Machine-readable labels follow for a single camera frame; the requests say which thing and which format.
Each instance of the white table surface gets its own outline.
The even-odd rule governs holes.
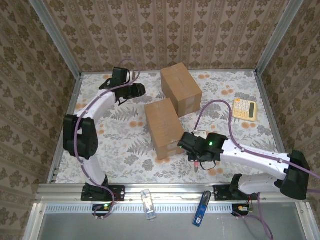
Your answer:
[[[249,122],[232,120],[233,135],[244,145],[277,151],[267,114],[252,71],[190,71],[203,91],[201,106],[211,100],[221,99],[233,104],[235,98],[257,102],[258,120]],[[96,95],[99,86],[109,74],[85,75],[77,100],[76,110],[84,108]],[[129,100],[121,106],[107,110],[96,124],[99,147],[97,157],[100,166],[114,184],[156,183],[226,183],[234,174],[253,175],[261,173],[245,165],[229,162],[218,163],[215,169],[195,173],[194,164],[188,162],[186,153],[158,160],[146,122],[144,105],[165,98],[161,90],[160,71],[141,72],[137,83],[145,86],[146,94]],[[199,112],[180,118],[183,129],[192,132]],[[216,132],[229,137],[228,109],[222,103],[213,104],[204,112],[198,130]],[[204,163],[210,168],[213,163]],[[76,158],[64,152],[56,183],[85,183]]]

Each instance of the blue usb drive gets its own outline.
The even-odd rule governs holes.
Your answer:
[[[195,214],[195,217],[193,220],[193,225],[200,227],[202,220],[204,219],[210,198],[211,198],[211,192],[205,191],[202,195],[200,204],[199,204],[198,209],[196,211],[196,214]]]

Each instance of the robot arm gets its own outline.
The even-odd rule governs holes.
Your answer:
[[[67,150],[71,156],[75,157],[74,138],[76,123],[84,113],[77,135],[77,149],[80,159],[83,161],[83,166],[90,176],[90,179],[87,179],[89,185],[96,183],[101,186],[108,186],[108,178],[100,168],[98,158],[95,155],[99,145],[96,124],[113,105],[116,103],[121,105],[129,99],[143,96],[146,90],[141,83],[134,83],[106,94],[102,93],[106,90],[129,83],[131,77],[135,77],[133,72],[125,68],[115,67],[112,72],[112,78],[109,78],[99,87],[97,95],[88,104],[88,106],[90,106],[89,110],[87,110],[88,107],[86,107],[75,115],[68,114],[64,117],[63,148]]]
[[[262,174],[236,174],[230,184],[230,192],[235,198],[252,195],[258,192],[281,192],[297,200],[306,199],[309,174],[282,161],[288,161],[307,170],[310,169],[304,155],[299,151],[292,154],[268,152],[250,146],[240,145],[239,149],[226,136],[197,131],[194,134],[185,132],[178,146],[187,151],[190,162],[224,161],[246,165],[263,171]],[[279,161],[263,156],[276,157]]]

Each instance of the calculator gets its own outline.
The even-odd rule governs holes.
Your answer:
[[[237,98],[234,101],[232,115],[234,118],[243,119],[246,121],[257,121],[257,103]]]

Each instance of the purple cable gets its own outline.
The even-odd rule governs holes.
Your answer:
[[[114,88],[111,88],[111,89],[108,89],[106,91],[104,91],[103,93],[101,93],[96,99],[94,99],[85,109],[85,111],[83,111],[83,113],[79,116],[78,118],[78,121],[76,122],[76,125],[75,125],[75,130],[74,130],[74,143],[73,143],[73,147],[74,147],[74,154],[75,154],[75,157],[76,159],[81,163],[81,169],[84,173],[84,175],[93,183],[93,185],[99,187],[99,188],[102,188],[102,189],[105,189],[107,190],[111,196],[112,196],[112,203],[111,203],[111,206],[110,206],[110,210],[109,212],[103,216],[103,217],[100,217],[99,219],[105,219],[107,218],[110,214],[111,214],[111,210],[115,204],[115,195],[114,193],[107,187],[105,186],[101,186],[99,185],[98,183],[94,182],[93,180],[91,180],[91,177],[89,176],[89,174],[87,173],[86,169],[85,169],[85,166],[84,166],[84,162],[80,159],[80,156],[79,156],[79,153],[78,153],[78,130],[79,130],[79,126],[80,126],[80,122],[81,122],[81,119],[84,117],[84,115],[86,115],[88,113],[88,110],[90,110],[90,108],[104,95],[106,95],[107,93],[113,91],[113,90],[116,90],[116,89],[120,89],[120,88],[124,88],[126,86],[130,86],[132,85],[140,76],[140,65],[138,63],[138,61],[136,61],[135,59],[133,58],[124,58],[120,63],[119,63],[119,66],[124,62],[124,61],[133,61],[135,63],[135,65],[137,66],[138,68],[138,74],[136,76],[136,78],[133,80],[133,81],[130,81],[126,84],[123,84],[123,85],[120,85],[120,86],[116,86]]]
[[[308,189],[308,193],[310,193],[310,194],[320,194],[320,190]]]
[[[261,194],[261,192],[258,192],[258,209],[259,209],[259,215],[260,215],[260,218],[261,218],[261,223],[263,225],[264,231],[265,231],[266,235],[268,236],[268,238],[269,239],[274,239],[274,235],[272,234],[270,228],[268,227],[268,225],[265,222],[264,217],[262,215],[262,209],[261,209],[261,203],[260,203],[260,194]]]
[[[223,103],[223,104],[226,104],[227,107],[229,108],[229,123],[228,123],[228,126],[229,126],[229,133],[230,133],[230,138],[232,140],[232,142],[234,143],[234,145],[236,145],[237,148],[241,149],[241,150],[244,150],[244,152],[248,153],[248,154],[251,154],[251,155],[254,155],[254,156],[257,156],[257,157],[260,157],[260,158],[264,158],[264,159],[269,159],[269,160],[273,160],[273,161],[277,161],[278,163],[285,163],[285,164],[288,164],[292,167],[295,167],[296,169],[299,169],[309,175],[312,175],[314,176],[315,178],[319,179],[320,180],[320,176],[315,174],[314,172],[308,170],[308,169],[305,169],[293,162],[290,162],[290,161],[287,161],[287,160],[283,160],[281,158],[276,158],[276,157],[273,157],[273,156],[268,156],[268,155],[264,155],[264,154],[261,154],[261,153],[257,153],[257,152],[254,152],[254,151],[250,151],[250,150],[247,150],[247,149],[243,149],[239,143],[237,143],[233,133],[232,133],[232,128],[231,128],[231,122],[232,122],[232,110],[231,110],[231,106],[229,103],[227,103],[226,101],[224,100],[212,100],[210,102],[208,102],[201,110],[200,112],[200,115],[198,117],[198,120],[196,121],[196,124],[195,124],[195,127],[194,127],[194,130],[197,129],[198,127],[198,124],[200,122],[200,119],[201,119],[201,116],[204,112],[204,110],[210,105],[210,104],[213,104],[213,103]]]
[[[234,211],[233,213],[236,214],[236,215],[238,215],[240,218],[243,218],[244,220],[245,220],[245,219],[256,219],[256,220],[260,221],[262,224],[264,223],[264,224],[265,224],[265,227],[266,227],[266,229],[267,229],[267,231],[265,230],[266,235],[268,236],[269,239],[271,239],[271,240],[274,239],[274,235],[273,235],[270,227],[268,226],[268,224],[267,224],[265,221],[262,220],[262,217],[258,217],[258,216],[255,216],[255,215],[242,216],[242,215],[240,215],[239,213],[237,213],[237,212],[235,212],[235,211]]]

